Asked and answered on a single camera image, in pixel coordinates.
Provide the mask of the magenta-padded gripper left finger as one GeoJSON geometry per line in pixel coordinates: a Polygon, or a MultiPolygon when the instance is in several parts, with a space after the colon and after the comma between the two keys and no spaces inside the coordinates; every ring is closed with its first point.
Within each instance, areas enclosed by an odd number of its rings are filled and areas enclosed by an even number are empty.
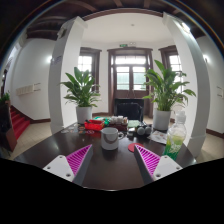
{"type": "Polygon", "coordinates": [[[87,145],[68,156],[57,156],[44,170],[81,186],[92,156],[92,145],[87,145]]]}

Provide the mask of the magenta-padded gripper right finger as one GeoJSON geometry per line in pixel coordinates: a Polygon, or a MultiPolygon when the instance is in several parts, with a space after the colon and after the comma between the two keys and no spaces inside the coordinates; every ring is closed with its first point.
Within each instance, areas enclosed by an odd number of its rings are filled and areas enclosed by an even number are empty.
{"type": "Polygon", "coordinates": [[[134,146],[134,156],[145,185],[182,169],[169,156],[159,156],[139,145],[134,146]]]}

